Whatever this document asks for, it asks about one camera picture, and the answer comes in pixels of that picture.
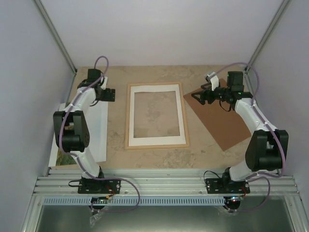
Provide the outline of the light wooden picture frame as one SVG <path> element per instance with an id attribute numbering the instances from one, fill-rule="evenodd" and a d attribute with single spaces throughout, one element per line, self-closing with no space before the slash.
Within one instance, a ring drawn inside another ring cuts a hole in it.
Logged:
<path id="1" fill-rule="evenodd" d="M 178 121 L 180 135 L 171 137 L 133 137 L 134 129 L 134 98 L 137 92 L 176 92 Z M 188 148 L 190 146 L 186 110 L 181 82 L 130 83 L 127 85 L 125 149 L 172 149 Z"/>

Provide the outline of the white photo mat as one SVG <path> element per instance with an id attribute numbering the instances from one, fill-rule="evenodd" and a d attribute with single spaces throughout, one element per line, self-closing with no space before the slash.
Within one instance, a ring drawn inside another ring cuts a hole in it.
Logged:
<path id="1" fill-rule="evenodd" d="M 181 82 L 129 84 L 126 149 L 189 147 Z"/>

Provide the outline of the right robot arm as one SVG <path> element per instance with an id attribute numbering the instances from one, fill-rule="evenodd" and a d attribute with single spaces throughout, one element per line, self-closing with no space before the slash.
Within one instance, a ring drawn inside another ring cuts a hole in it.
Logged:
<path id="1" fill-rule="evenodd" d="M 277 129 L 258 108 L 253 95 L 244 90 L 243 73 L 231 71 L 227 74 L 227 86 L 222 87 L 215 72 L 205 75 L 206 84 L 201 91 L 192 93 L 200 104 L 215 101 L 229 104 L 244 121 L 251 140 L 241 163 L 228 168 L 228 177 L 221 181 L 222 189 L 232 193 L 239 188 L 239 181 L 265 175 L 279 178 L 286 168 L 286 153 L 289 135 Z"/>

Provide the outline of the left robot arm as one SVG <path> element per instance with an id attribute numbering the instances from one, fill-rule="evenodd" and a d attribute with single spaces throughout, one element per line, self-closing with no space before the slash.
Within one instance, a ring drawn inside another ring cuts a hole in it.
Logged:
<path id="1" fill-rule="evenodd" d="M 104 191 L 106 182 L 89 148 L 91 133 L 86 113 L 96 103 L 115 101 L 115 89 L 107 88 L 106 83 L 101 70 L 88 69 L 87 78 L 78 85 L 70 104 L 53 114 L 56 145 L 63 154 L 73 157 L 83 171 L 82 179 L 90 179 L 89 187 L 95 193 Z"/>

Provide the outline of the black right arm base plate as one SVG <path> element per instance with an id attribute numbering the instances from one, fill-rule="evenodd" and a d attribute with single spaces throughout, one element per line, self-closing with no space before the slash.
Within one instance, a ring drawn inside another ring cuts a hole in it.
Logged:
<path id="1" fill-rule="evenodd" d="M 222 178 L 206 178 L 208 194 L 247 194 L 250 193 L 249 183 L 246 181 L 224 181 Z"/>

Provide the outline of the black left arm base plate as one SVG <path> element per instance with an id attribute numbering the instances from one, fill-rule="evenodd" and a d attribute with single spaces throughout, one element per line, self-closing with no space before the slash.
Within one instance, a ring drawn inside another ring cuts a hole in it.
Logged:
<path id="1" fill-rule="evenodd" d="M 83 178 L 80 180 L 78 185 L 79 194 L 108 194 L 114 195 L 120 193 L 121 181 L 103 180 L 98 181 L 94 179 Z"/>

